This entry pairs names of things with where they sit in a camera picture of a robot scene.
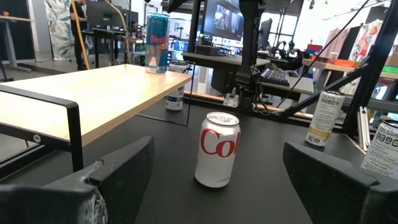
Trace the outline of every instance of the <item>beverage can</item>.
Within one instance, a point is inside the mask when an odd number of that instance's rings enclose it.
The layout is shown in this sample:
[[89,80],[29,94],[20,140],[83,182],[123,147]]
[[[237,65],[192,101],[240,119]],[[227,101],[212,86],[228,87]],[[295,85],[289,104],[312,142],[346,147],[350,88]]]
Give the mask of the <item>beverage can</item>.
[[164,74],[169,54],[169,15],[148,14],[146,72]]
[[398,179],[398,121],[379,125],[361,167]]
[[202,122],[195,178],[213,188],[229,183],[238,149],[239,119],[222,112],[208,113]]
[[324,147],[335,127],[345,95],[337,91],[323,91],[311,120],[305,140],[314,146]]
[[178,88],[174,93],[166,96],[166,109],[172,111],[180,111],[182,110],[184,97],[184,86]]

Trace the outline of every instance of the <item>red bull can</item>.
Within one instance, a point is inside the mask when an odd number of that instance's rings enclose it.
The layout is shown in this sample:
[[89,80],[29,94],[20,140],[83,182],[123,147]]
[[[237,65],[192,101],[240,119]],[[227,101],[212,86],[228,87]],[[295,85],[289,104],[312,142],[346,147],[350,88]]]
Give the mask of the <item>red bull can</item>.
[[146,72],[164,74],[169,53],[169,15],[148,14]]

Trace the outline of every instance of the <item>person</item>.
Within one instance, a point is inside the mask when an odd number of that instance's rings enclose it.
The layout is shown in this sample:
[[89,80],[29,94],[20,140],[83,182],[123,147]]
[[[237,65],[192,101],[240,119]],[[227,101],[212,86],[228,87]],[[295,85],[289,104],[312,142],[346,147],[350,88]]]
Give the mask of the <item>person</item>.
[[[86,0],[75,0],[75,7],[76,7],[78,20],[79,20],[80,30],[87,29],[87,18],[85,16],[85,12],[83,10],[83,6],[85,4],[86,4]],[[83,49],[80,44],[79,34],[78,34],[78,30],[77,30],[77,25],[76,25],[76,17],[75,17],[75,14],[73,13],[72,4],[70,4],[69,12],[70,12],[70,27],[72,30],[72,34],[75,37],[75,57],[76,57],[76,63],[77,63],[77,70],[79,70],[79,71],[86,70],[86,66],[83,63],[83,59],[81,57],[81,53],[83,53]],[[83,38],[83,41],[85,41],[86,35],[82,33],[81,37]]]

